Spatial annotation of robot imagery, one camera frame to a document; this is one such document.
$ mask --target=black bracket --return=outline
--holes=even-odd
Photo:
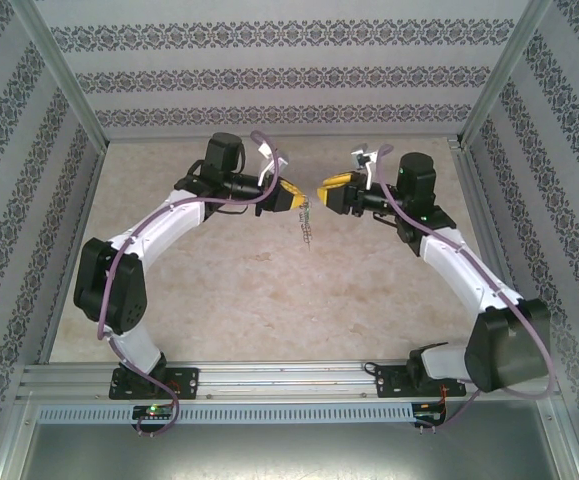
[[[125,367],[116,368],[111,377],[111,400],[169,400],[171,396],[152,384],[136,381],[136,374]],[[197,368],[164,369],[162,383],[171,388],[180,400],[195,400],[200,370]]]
[[[365,363],[363,368],[376,378],[378,398],[440,397],[443,387],[447,397],[467,395],[464,384],[452,378],[429,380],[416,387],[406,365],[378,365],[369,362]]]

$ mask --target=wallpaper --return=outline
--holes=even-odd
[[[579,438],[579,0],[551,5],[471,153],[516,286],[553,314]]]
[[[98,153],[0,1],[0,427],[43,347]]]
[[[112,140],[457,134],[527,0],[37,5]]]

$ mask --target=cable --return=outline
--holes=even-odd
[[[191,197],[191,198],[185,198],[183,200],[178,200],[177,202],[173,202],[170,205],[162,207],[160,210],[156,210],[151,215],[149,215],[140,225],[138,225],[138,227],[136,227],[136,229],[132,232],[132,234],[129,237],[127,237],[127,239],[124,241],[122,246],[118,249],[118,252],[116,253],[116,256],[113,259],[113,262],[111,262],[111,266],[109,267],[107,280],[105,282],[105,289],[104,289],[104,293],[102,295],[102,305],[100,307],[100,316],[98,318],[98,331],[97,331],[98,340],[103,340],[106,338],[109,341],[109,346],[114,351],[114,353],[118,356],[118,358],[120,359],[120,362],[123,365],[125,365],[127,368],[129,368],[134,373],[140,375],[145,380],[151,382],[152,384],[154,384],[158,388],[167,392],[167,394],[169,394],[171,396],[171,399],[172,399],[173,404],[174,404],[175,413],[171,416],[171,420],[169,421],[169,423],[164,425],[159,430],[149,433],[150,437],[155,437],[157,435],[161,435],[162,433],[169,430],[169,428],[171,428],[171,426],[176,422],[176,419],[178,418],[178,412],[180,411],[180,401],[178,400],[178,396],[176,395],[176,393],[172,389],[170,389],[169,387],[167,387],[163,383],[159,382],[155,378],[151,377],[149,374],[143,372],[138,367],[136,367],[133,363],[131,363],[127,359],[127,357],[125,357],[124,354],[117,347],[114,339],[111,337],[111,334],[105,333],[105,323],[106,323],[106,319],[107,319],[107,310],[109,308],[109,296],[111,294],[111,286],[112,286],[113,280],[116,276],[116,271],[118,270],[118,264],[120,263],[120,259],[122,258],[124,253],[127,251],[129,246],[132,243],[134,243],[137,236],[140,235],[140,233],[145,228],[147,228],[149,226],[149,224],[151,224],[151,222],[153,222],[155,219],[157,219],[158,217],[160,217],[164,213],[171,211],[172,208],[176,208],[176,207],[179,207],[181,205],[186,205],[188,203],[195,203],[195,202],[217,203],[220,205],[246,206],[246,205],[252,205],[254,203],[262,202],[267,197],[269,197],[269,195],[271,195],[271,193],[276,188],[276,185],[278,183],[278,178],[280,176],[280,158],[278,157],[278,151],[277,151],[277,148],[275,147],[275,145],[273,144],[273,142],[271,141],[271,139],[267,135],[262,133],[261,131],[254,130],[253,132],[251,132],[250,137],[251,137],[251,140],[253,140],[254,143],[256,143],[258,146],[261,146],[263,143],[266,143],[269,146],[269,148],[271,149],[271,156],[273,158],[273,164],[274,164],[273,178],[271,180],[271,184],[269,185],[269,187],[265,190],[265,192],[262,195],[260,195],[257,198],[251,199],[251,200],[232,200],[232,199],[226,199],[226,198]],[[242,168],[244,168],[244,155],[242,157],[242,160],[243,160],[242,161]],[[138,425],[136,426],[136,430],[138,431],[138,435],[143,435],[143,433],[146,433],[140,429],[141,420],[138,421]]]
[[[461,247],[461,245],[457,244],[453,240],[445,237],[444,235],[441,235],[441,234],[435,232],[434,230],[423,225],[422,223],[417,222],[416,220],[411,218],[409,215],[407,215],[404,212],[404,210],[402,208],[400,208],[400,206],[398,206],[396,200],[393,198],[393,196],[391,195],[391,192],[389,191],[389,187],[387,186],[387,183],[385,182],[384,174],[382,171],[382,157],[383,157],[383,155],[387,155],[388,153],[390,153],[392,150],[393,150],[393,146],[382,145],[378,149],[378,154],[376,157],[376,173],[377,173],[377,177],[378,177],[378,183],[380,184],[380,187],[382,188],[382,191],[383,191],[385,197],[387,198],[387,201],[391,205],[391,207],[396,211],[396,213],[398,214],[398,216],[400,218],[402,218],[405,222],[407,222],[412,227],[417,228],[418,230],[426,233],[427,235],[431,235],[431,236],[437,238],[438,240],[444,242],[445,244],[447,244],[448,246],[450,246],[451,248],[455,249],[460,254],[462,254],[462,256],[465,257],[465,259],[473,266],[473,268],[482,277],[482,279],[485,281],[485,283],[494,291],[495,294],[498,295],[498,297],[500,297],[500,299],[504,302],[504,304],[509,308],[509,310],[511,310],[511,312],[520,321],[522,326],[527,330],[527,332],[529,333],[529,336],[531,336],[531,339],[535,342],[536,347],[538,347],[538,350],[540,351],[540,354],[542,355],[542,358],[545,361],[545,365],[547,366],[547,371],[549,373],[549,382],[548,382],[547,388],[544,390],[544,392],[541,392],[537,395],[532,395],[532,394],[518,392],[518,391],[512,390],[510,388],[503,388],[503,390],[509,394],[512,394],[512,395],[515,395],[519,398],[524,398],[527,400],[542,400],[544,398],[547,398],[548,396],[550,396],[553,393],[553,391],[555,389],[556,374],[555,374],[555,367],[553,364],[553,360],[551,359],[551,356],[549,355],[549,352],[547,351],[547,347],[545,346],[544,342],[542,341],[542,339],[538,335],[538,332],[536,332],[536,330],[533,328],[533,326],[529,323],[529,320],[527,320],[527,318],[518,309],[518,307],[513,304],[513,302],[509,299],[509,297],[507,297],[503,292],[500,291],[500,289],[498,288],[498,285],[496,285],[496,282],[480,266],[480,264],[478,263],[478,261],[476,260],[476,258],[473,255],[471,255],[467,250],[463,249]],[[471,402],[473,402],[473,400],[475,400],[478,395],[480,395],[480,390],[477,390],[472,395],[472,397],[467,401],[467,403],[465,403],[465,405],[463,405],[463,407],[458,411],[458,413],[456,413],[447,422],[445,422],[445,424],[450,423],[453,420],[453,418],[455,418],[459,414],[461,415],[462,412],[464,411],[464,409],[467,406],[469,406],[471,404]]]

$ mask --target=beige floor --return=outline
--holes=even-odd
[[[388,138],[372,139],[378,146]],[[403,358],[428,343],[469,335],[471,319],[435,272],[395,230],[371,219],[338,216],[315,189],[348,171],[362,138],[283,138],[291,163],[283,176],[309,195],[311,248],[298,211],[242,217],[214,215],[165,252],[147,273],[144,322],[169,360],[333,360]],[[443,138],[392,139],[386,160],[395,182],[400,157],[435,160],[437,202],[476,248],[452,158]],[[259,157],[247,143],[249,172]],[[206,140],[111,145],[85,239],[108,239],[156,207]],[[95,324],[71,300],[51,360],[114,361]]]

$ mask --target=purple cable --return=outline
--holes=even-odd
[[[522,312],[518,309],[518,307],[516,307],[516,305],[513,304],[513,302],[509,299],[509,297],[507,297],[504,293],[502,293],[499,290],[498,285],[496,285],[496,282],[491,279],[489,274],[480,266],[480,264],[478,263],[478,261],[476,260],[476,258],[473,255],[471,255],[467,250],[461,248],[461,245],[457,244],[453,240],[445,237],[444,235],[441,235],[441,234],[435,232],[434,230],[423,225],[422,223],[417,222],[416,220],[411,218],[409,215],[407,215],[404,212],[404,210],[402,210],[402,208],[400,208],[398,206],[398,204],[396,203],[396,200],[393,198],[393,196],[391,195],[391,192],[389,191],[389,188],[387,187],[387,183],[384,180],[384,175],[383,175],[383,171],[382,171],[382,157],[383,157],[383,155],[387,155],[388,153],[390,153],[392,150],[393,150],[393,146],[382,145],[378,149],[378,154],[376,157],[376,174],[378,177],[378,183],[380,184],[380,187],[382,188],[383,193],[387,197],[387,201],[389,202],[391,207],[396,211],[398,216],[400,218],[402,218],[405,222],[407,222],[409,225],[411,225],[414,228],[417,228],[418,230],[421,230],[422,232],[426,233],[427,235],[431,235],[432,237],[437,238],[441,242],[444,242],[445,244],[449,245],[451,248],[460,252],[462,254],[462,256],[467,259],[467,261],[473,266],[473,268],[478,272],[478,274],[487,283],[487,285],[494,291],[495,294],[498,295],[498,297],[500,297],[500,299],[504,302],[504,304],[507,305],[507,307],[509,307],[509,309],[513,312],[513,314],[516,316],[516,318],[518,318],[518,320],[520,321],[522,326],[527,330],[527,332],[531,336],[531,339],[535,342],[536,346],[538,347],[538,350],[540,351],[540,354],[542,355],[542,358],[545,361],[545,364],[547,365],[547,371],[549,372],[549,382],[548,382],[547,388],[545,389],[544,392],[541,392],[537,395],[532,395],[532,394],[518,392],[518,391],[512,390],[510,388],[503,388],[503,390],[507,393],[510,393],[510,394],[515,395],[519,398],[524,398],[527,400],[542,400],[544,398],[547,398],[549,395],[551,395],[553,393],[553,391],[555,389],[556,374],[555,374],[555,368],[553,365],[553,360],[551,359],[551,356],[549,355],[549,352],[547,351],[547,347],[545,347],[544,342],[542,341],[542,339],[538,335],[538,332],[536,332],[536,330],[531,326],[531,324],[529,323],[529,320],[527,320],[527,318],[522,314]],[[473,402],[473,400],[475,400],[479,394],[480,394],[480,391],[477,390],[472,395],[472,397],[467,401],[467,403],[465,403],[462,406],[462,408],[460,410],[458,410],[458,412],[453,417],[451,417],[451,419],[449,419],[449,421],[445,422],[445,424],[443,424],[443,425],[450,423],[453,418],[455,418],[459,414],[462,414],[464,409],[467,406],[469,406],[471,404],[471,402]]]
[[[254,143],[256,143],[256,145],[258,145],[258,146],[261,146],[263,143],[266,143],[267,145],[269,145],[269,148],[271,149],[271,156],[273,158],[273,165],[274,165],[273,178],[271,180],[271,184],[269,185],[269,188],[267,188],[262,195],[260,195],[257,198],[254,198],[252,200],[231,200],[231,199],[226,199],[226,198],[192,197],[192,198],[185,198],[183,200],[178,200],[177,202],[174,202],[171,205],[167,205],[165,207],[162,207],[160,210],[156,210],[151,215],[149,215],[140,225],[138,225],[136,227],[136,230],[133,231],[129,237],[127,237],[127,239],[124,241],[122,246],[118,249],[118,253],[116,253],[116,256],[114,257],[113,262],[111,262],[111,266],[109,267],[109,273],[107,275],[107,280],[105,282],[105,290],[104,290],[104,293],[102,295],[102,305],[100,307],[100,316],[98,319],[98,332],[97,332],[98,340],[103,340],[104,338],[107,338],[107,340],[109,341],[109,346],[114,351],[114,353],[118,356],[118,358],[120,359],[120,361],[122,362],[123,365],[126,365],[127,368],[129,368],[133,372],[137,373],[138,375],[140,375],[141,377],[143,377],[147,381],[153,383],[157,387],[159,387],[162,390],[164,390],[165,392],[167,392],[171,396],[172,403],[174,404],[175,413],[172,415],[169,423],[164,425],[161,429],[157,430],[156,432],[149,433],[150,437],[155,437],[157,435],[160,435],[160,434],[166,432],[167,430],[169,430],[173,426],[173,424],[176,422],[176,419],[178,418],[178,412],[180,411],[180,401],[178,400],[178,396],[176,395],[176,393],[172,389],[170,389],[169,387],[167,387],[163,383],[159,382],[155,378],[149,376],[149,374],[143,372],[138,367],[136,367],[133,363],[131,363],[127,359],[127,357],[125,357],[123,355],[123,353],[118,349],[113,338],[111,338],[110,334],[105,335],[105,323],[107,320],[107,310],[109,308],[109,296],[111,294],[111,286],[112,286],[113,280],[116,276],[116,271],[118,270],[118,264],[120,263],[120,259],[122,258],[122,255],[127,251],[129,246],[133,243],[133,241],[134,241],[133,239],[136,236],[138,236],[145,228],[147,228],[149,226],[149,224],[151,222],[153,222],[156,218],[160,217],[162,214],[164,214],[166,212],[169,212],[171,210],[171,208],[176,208],[176,207],[179,207],[181,205],[186,205],[188,203],[194,203],[194,202],[217,203],[220,205],[241,205],[241,206],[242,205],[252,205],[254,203],[262,202],[267,197],[269,197],[269,195],[271,195],[273,190],[276,188],[276,185],[278,183],[278,177],[280,176],[280,159],[278,158],[278,151],[277,151],[277,148],[275,147],[275,145],[273,144],[273,142],[271,141],[271,139],[267,135],[262,133],[261,131],[254,130],[253,132],[251,132],[250,137],[251,137],[251,140],[253,140]],[[139,419],[138,424],[136,426],[136,430],[138,431],[138,435],[142,435],[144,433],[140,429],[141,423],[142,423],[142,419]]]

